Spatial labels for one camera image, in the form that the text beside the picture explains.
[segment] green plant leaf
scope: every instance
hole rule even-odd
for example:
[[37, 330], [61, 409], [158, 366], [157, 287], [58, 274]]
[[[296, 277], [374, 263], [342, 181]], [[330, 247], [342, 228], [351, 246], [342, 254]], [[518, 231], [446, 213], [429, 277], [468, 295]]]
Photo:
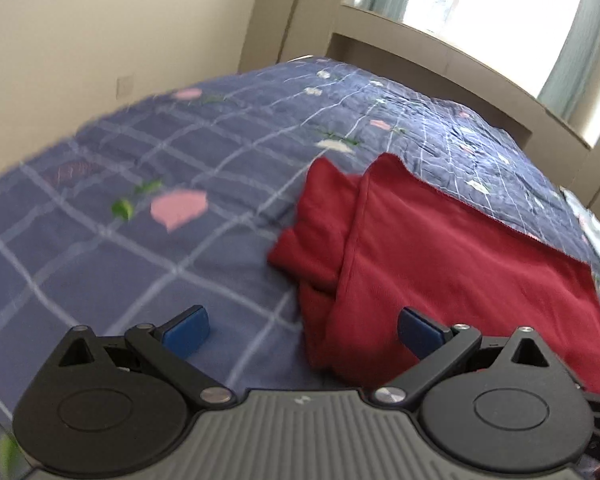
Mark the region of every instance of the green plant leaf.
[[8, 480], [18, 457], [18, 444], [7, 434], [0, 437], [0, 474]]
[[139, 186], [136, 186], [134, 189], [134, 193], [136, 195], [140, 194], [148, 194], [160, 189], [162, 187], [162, 181], [157, 178], [155, 180], [149, 180], [147, 182], [143, 182]]
[[327, 139], [339, 140], [340, 142], [344, 142], [345, 144], [350, 144], [351, 146], [357, 146], [361, 143], [360, 140], [349, 139], [348, 137], [343, 137], [334, 132], [322, 132], [322, 134], [327, 137]]
[[126, 198], [121, 198], [113, 203], [111, 212], [113, 213], [113, 216], [119, 216], [128, 222], [134, 215], [134, 205]]

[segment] blue plaid bedspread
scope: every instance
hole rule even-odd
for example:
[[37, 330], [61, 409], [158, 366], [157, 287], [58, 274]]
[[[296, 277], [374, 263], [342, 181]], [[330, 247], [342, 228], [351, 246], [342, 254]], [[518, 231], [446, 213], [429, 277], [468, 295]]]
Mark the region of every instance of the blue plaid bedspread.
[[[68, 327], [115, 335], [195, 303], [212, 325], [190, 359], [202, 371], [237, 391], [328, 386], [304, 358], [294, 284], [266, 264], [319, 156], [361, 173], [395, 153], [434, 186], [590, 262], [600, 282], [554, 186], [462, 105], [326, 59], [196, 88], [93, 121], [0, 178], [4, 425]], [[151, 196], [135, 199], [130, 221], [113, 216], [116, 200], [155, 179], [160, 192], [206, 191], [208, 211], [172, 232], [152, 218]]]

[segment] electrical outlet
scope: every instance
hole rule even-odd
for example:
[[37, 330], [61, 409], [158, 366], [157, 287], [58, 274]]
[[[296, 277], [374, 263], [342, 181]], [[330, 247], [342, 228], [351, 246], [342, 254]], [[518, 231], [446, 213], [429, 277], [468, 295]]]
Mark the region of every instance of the electrical outlet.
[[134, 76], [121, 75], [116, 81], [116, 99], [129, 97], [134, 91]]

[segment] wall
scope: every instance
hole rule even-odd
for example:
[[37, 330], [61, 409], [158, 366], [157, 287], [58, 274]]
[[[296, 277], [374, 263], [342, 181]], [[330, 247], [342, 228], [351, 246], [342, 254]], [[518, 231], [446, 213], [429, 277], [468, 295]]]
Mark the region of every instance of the wall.
[[[0, 0], [0, 171], [137, 99], [238, 68], [255, 0]], [[116, 79], [133, 76], [116, 99]]]
[[277, 63], [298, 0], [256, 0], [240, 58], [240, 72]]
[[281, 60], [307, 54], [323, 56], [331, 41], [338, 8], [342, 0], [298, 0]]

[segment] red blanket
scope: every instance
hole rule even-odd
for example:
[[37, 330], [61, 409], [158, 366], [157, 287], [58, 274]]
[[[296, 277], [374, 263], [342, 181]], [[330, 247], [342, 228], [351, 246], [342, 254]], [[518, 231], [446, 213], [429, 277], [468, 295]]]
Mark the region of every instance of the red blanket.
[[401, 308], [485, 335], [533, 326], [600, 393], [600, 304], [587, 264], [413, 176], [384, 154], [362, 176], [314, 162], [269, 261], [299, 282], [306, 351], [356, 386], [416, 363]]

